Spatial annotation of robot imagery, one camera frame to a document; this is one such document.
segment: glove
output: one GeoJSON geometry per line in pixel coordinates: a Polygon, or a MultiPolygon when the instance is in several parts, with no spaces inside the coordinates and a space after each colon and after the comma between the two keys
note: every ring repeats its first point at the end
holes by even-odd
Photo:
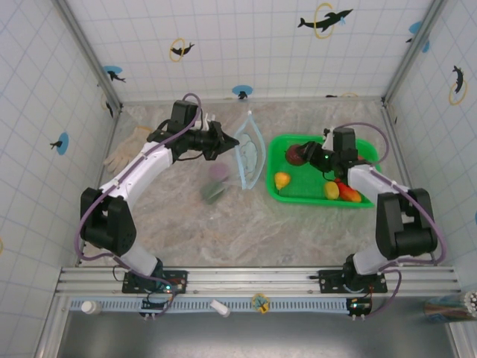
{"type": "Polygon", "coordinates": [[[117,175],[122,169],[126,168],[127,164],[141,151],[151,132],[152,129],[141,125],[134,128],[133,134],[124,142],[119,143],[118,148],[103,162],[107,166],[107,171],[114,172],[114,175],[117,175]]]}

